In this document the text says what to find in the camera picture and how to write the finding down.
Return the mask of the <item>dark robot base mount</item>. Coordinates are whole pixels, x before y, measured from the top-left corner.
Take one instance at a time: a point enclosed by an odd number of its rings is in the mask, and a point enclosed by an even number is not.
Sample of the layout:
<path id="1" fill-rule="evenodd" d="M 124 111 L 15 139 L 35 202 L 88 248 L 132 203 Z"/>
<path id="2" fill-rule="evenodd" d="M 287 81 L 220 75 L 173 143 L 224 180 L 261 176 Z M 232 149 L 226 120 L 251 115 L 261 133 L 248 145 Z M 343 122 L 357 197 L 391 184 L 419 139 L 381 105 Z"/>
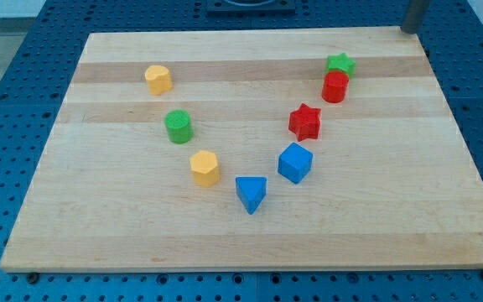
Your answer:
<path id="1" fill-rule="evenodd" d="M 294 13 L 295 0 L 207 0 L 208 15 L 227 13 Z"/>

